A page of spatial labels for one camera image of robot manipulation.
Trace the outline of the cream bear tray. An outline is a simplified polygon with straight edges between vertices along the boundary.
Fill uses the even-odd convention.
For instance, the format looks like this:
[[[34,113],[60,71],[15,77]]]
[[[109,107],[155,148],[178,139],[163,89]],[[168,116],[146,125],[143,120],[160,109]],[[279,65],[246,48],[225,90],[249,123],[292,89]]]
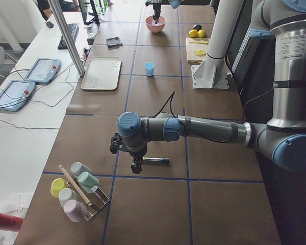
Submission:
[[[81,88],[83,90],[115,90],[121,68],[120,57],[91,57]]]

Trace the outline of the pale cup on rack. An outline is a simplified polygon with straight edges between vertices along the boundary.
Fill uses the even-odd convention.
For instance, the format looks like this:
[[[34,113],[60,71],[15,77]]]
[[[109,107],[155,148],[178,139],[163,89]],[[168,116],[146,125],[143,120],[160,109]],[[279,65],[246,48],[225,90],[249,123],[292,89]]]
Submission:
[[[91,169],[81,162],[75,162],[70,167],[71,173],[77,178],[82,172],[92,173]]]

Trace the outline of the red bottle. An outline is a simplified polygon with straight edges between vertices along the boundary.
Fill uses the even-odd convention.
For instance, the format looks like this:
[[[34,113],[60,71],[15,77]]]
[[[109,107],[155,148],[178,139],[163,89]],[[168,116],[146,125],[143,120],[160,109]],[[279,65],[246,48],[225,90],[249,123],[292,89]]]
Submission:
[[[0,213],[0,230],[18,232],[23,221],[22,217]]]

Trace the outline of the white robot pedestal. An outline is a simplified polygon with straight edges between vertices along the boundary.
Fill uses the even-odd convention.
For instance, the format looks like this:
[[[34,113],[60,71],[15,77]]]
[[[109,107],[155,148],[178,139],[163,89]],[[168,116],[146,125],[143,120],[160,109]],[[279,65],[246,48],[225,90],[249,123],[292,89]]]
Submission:
[[[194,89],[229,89],[225,55],[238,20],[243,0],[219,2],[207,56],[192,66]]]

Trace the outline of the mint green cup on rack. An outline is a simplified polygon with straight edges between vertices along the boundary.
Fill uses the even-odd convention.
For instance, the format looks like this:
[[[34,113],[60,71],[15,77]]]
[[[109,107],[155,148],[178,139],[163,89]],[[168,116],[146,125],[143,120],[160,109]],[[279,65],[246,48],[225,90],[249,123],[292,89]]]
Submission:
[[[78,183],[87,193],[93,193],[92,188],[94,186],[99,187],[99,179],[93,176],[91,173],[84,171],[77,177]]]

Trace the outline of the near blue teach pendant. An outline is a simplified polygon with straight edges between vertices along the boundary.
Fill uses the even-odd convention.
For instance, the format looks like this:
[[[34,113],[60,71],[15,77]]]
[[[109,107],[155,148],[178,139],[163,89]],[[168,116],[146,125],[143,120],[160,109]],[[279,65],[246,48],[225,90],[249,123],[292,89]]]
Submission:
[[[35,87],[32,81],[12,80],[0,93],[0,110],[19,111],[31,98]]]

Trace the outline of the yellow cup on rack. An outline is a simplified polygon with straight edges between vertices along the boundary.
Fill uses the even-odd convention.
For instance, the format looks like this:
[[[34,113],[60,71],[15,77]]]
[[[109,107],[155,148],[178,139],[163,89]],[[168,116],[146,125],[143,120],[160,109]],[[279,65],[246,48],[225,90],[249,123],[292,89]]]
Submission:
[[[52,181],[50,193],[54,198],[58,198],[62,189],[67,188],[66,181],[62,178],[56,178]]]

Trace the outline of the yellow lemon near board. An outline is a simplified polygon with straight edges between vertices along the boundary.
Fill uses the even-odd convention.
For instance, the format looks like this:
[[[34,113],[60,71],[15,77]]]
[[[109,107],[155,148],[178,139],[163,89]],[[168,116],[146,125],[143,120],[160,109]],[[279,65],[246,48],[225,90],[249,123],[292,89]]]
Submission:
[[[198,35],[199,38],[205,38],[205,36],[206,36],[205,30],[203,30],[203,29],[199,30],[197,35]]]

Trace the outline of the bamboo cutting board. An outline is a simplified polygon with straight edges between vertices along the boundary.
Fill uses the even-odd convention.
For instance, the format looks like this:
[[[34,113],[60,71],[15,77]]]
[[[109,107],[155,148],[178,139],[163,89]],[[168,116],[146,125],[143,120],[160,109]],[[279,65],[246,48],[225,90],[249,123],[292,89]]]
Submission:
[[[202,62],[207,56],[208,45],[188,43],[189,41],[208,41],[210,42],[210,39],[209,38],[190,38],[190,37],[186,38],[187,61],[188,62]],[[193,54],[195,50],[204,50],[206,51],[206,55],[196,56]]]

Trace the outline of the grey folded cloth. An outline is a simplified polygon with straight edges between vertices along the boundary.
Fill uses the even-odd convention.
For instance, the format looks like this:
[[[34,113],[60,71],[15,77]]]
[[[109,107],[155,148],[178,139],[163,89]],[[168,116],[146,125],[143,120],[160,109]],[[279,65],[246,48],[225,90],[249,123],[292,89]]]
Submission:
[[[117,36],[117,37],[113,37],[113,38],[107,38],[106,39],[106,44],[108,48],[114,48],[114,47],[118,47],[118,46],[122,46],[122,42],[121,39]]]

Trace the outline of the yellow plastic knife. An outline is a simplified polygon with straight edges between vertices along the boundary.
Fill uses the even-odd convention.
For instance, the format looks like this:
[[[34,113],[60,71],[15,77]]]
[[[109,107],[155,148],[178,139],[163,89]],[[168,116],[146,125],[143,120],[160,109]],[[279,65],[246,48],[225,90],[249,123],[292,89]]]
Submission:
[[[195,44],[206,44],[208,45],[209,42],[208,41],[189,41],[188,43],[195,43]]]

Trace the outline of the yellow lemon near avocado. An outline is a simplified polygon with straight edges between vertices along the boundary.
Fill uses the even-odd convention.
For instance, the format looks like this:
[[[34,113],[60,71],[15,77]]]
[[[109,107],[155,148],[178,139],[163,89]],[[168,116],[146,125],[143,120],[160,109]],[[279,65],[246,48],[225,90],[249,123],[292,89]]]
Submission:
[[[195,37],[197,37],[197,35],[198,35],[198,30],[196,30],[196,29],[191,29],[188,33],[188,36],[191,37],[191,38],[195,38]]]

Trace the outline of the steel muddler black tip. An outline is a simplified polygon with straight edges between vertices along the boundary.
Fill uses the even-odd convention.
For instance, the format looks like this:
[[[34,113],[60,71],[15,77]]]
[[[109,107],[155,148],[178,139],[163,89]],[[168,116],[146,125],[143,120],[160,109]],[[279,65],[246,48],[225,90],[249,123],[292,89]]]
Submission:
[[[143,164],[149,164],[149,163],[169,164],[169,158],[150,158],[150,157],[144,157],[143,158]]]

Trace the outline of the far blue teach pendant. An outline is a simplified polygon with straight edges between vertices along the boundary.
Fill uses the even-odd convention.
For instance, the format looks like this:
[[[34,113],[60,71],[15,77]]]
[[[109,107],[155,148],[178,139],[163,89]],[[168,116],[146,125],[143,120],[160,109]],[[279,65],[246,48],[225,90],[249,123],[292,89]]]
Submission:
[[[36,84],[48,84],[54,79],[60,66],[61,61],[59,59],[38,58],[24,80]]]

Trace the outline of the light blue cup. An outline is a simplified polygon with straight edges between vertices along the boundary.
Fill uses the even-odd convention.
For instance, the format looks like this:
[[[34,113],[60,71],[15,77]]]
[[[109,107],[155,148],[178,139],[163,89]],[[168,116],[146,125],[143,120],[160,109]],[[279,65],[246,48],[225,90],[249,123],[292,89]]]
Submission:
[[[154,75],[155,64],[153,62],[146,62],[144,64],[144,68],[145,68],[145,73],[148,77]]]

